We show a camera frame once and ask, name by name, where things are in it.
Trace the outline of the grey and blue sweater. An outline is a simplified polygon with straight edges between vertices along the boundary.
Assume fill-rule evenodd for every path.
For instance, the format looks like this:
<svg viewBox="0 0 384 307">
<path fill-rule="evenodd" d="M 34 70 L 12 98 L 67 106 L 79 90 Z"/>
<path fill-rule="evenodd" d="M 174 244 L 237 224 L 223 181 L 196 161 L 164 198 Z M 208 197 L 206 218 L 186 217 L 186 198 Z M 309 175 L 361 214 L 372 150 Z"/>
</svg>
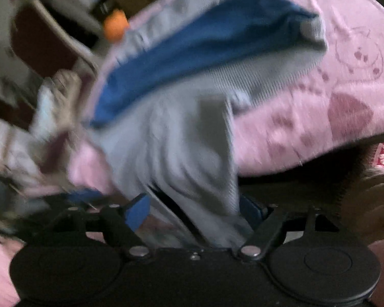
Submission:
<svg viewBox="0 0 384 307">
<path fill-rule="evenodd" d="M 289 0 L 158 0 L 129 30 L 88 134 L 128 199 L 152 196 L 170 247 L 237 248 L 232 122 L 323 58 L 321 18 Z"/>
</svg>

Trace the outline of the pile of folded clothes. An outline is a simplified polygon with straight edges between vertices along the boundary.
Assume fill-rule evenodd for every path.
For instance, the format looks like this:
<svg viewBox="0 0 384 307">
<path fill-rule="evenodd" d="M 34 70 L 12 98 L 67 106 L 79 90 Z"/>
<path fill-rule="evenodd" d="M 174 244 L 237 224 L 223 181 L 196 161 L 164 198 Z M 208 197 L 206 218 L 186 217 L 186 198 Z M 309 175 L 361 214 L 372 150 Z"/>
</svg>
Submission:
<svg viewBox="0 0 384 307">
<path fill-rule="evenodd" d="M 67 164 L 75 145 L 82 79 L 62 69 L 38 91 L 27 130 L 8 125 L 0 135 L 0 229 L 46 208 L 43 198 L 72 191 Z"/>
</svg>

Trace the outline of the pink printed towel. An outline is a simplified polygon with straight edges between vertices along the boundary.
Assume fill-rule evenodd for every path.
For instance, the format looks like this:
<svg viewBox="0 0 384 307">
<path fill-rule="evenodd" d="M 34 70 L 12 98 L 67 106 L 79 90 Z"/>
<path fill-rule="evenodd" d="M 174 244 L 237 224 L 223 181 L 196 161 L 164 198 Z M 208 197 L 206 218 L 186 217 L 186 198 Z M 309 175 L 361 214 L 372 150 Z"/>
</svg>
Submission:
<svg viewBox="0 0 384 307">
<path fill-rule="evenodd" d="M 321 18 L 327 50 L 275 96 L 234 112 L 237 179 L 298 168 L 351 141 L 384 134 L 384 9 L 373 0 L 289 1 Z M 131 19 L 128 31 L 146 19 L 152 4 Z M 83 119 L 91 119 L 126 34 L 111 47 L 85 99 Z M 69 181 L 104 193 L 119 191 L 87 130 L 78 128 L 67 164 Z"/>
</svg>

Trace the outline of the dark red chair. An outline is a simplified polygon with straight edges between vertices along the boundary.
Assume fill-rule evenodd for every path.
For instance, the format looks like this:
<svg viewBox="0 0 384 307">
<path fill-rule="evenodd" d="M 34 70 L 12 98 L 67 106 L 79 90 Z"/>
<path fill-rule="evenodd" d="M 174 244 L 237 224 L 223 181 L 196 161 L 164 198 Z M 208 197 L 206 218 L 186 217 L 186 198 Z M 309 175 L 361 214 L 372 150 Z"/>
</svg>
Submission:
<svg viewBox="0 0 384 307">
<path fill-rule="evenodd" d="M 40 0 L 22 0 L 10 24 L 13 52 L 42 78 L 72 70 L 85 59 L 80 45 L 92 49 L 99 40 L 96 32 Z"/>
</svg>

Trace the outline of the orange tangerine fruit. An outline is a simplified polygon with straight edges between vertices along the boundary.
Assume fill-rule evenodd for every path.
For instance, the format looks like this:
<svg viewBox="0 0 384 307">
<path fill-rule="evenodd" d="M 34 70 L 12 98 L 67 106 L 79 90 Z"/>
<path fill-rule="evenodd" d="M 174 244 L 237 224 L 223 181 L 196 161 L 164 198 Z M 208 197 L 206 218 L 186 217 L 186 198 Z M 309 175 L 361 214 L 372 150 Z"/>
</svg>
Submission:
<svg viewBox="0 0 384 307">
<path fill-rule="evenodd" d="M 122 10 L 116 9 L 103 23 L 103 32 L 109 42 L 119 42 L 123 39 L 130 23 Z"/>
</svg>

